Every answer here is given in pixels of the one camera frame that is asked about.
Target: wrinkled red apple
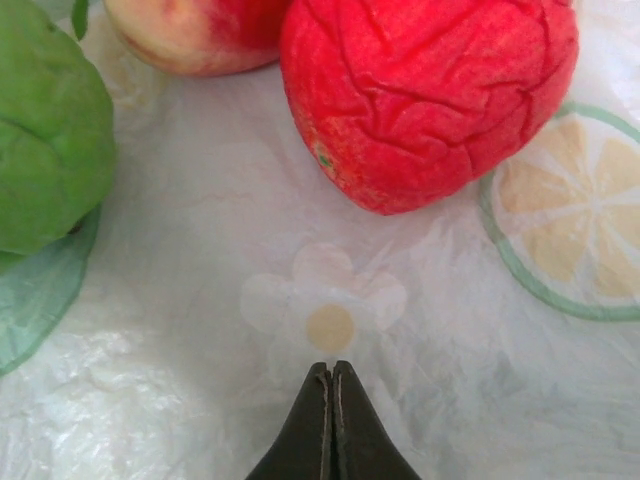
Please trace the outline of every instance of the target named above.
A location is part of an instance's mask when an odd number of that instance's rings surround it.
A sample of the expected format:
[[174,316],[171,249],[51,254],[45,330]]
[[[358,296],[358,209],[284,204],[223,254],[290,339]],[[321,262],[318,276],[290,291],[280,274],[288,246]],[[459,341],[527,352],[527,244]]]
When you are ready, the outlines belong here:
[[571,0],[294,0],[280,62],[321,168],[389,215],[516,153],[560,106],[577,55]]
[[105,0],[122,40],[167,73],[214,76],[278,59],[291,0]]

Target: green fruit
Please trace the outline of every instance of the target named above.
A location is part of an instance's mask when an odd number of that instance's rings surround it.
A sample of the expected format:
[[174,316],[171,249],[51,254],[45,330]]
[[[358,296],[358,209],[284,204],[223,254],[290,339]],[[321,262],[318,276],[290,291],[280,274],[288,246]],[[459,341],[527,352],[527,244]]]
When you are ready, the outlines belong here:
[[0,1],[0,272],[97,207],[115,163],[96,68],[30,0]]

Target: red apple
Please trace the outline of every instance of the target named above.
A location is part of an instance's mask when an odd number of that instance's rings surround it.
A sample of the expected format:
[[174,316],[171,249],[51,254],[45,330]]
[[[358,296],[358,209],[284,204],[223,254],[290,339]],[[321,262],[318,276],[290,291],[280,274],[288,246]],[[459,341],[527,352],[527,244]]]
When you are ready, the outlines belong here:
[[105,0],[115,30],[167,73],[214,76],[278,59],[291,0]]
[[280,64],[321,168],[388,215],[516,153],[560,106],[577,55],[571,0],[294,0]]

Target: plastic tablecloth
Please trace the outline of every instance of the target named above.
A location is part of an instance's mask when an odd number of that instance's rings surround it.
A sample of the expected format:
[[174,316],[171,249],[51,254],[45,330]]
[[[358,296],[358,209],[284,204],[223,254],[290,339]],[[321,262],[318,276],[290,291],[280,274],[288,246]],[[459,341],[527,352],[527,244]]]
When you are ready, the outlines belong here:
[[117,181],[0,278],[0,478],[243,479],[336,359],[425,479],[639,478],[640,2],[576,9],[543,131],[382,217],[314,163],[278,65],[165,76],[95,5]]

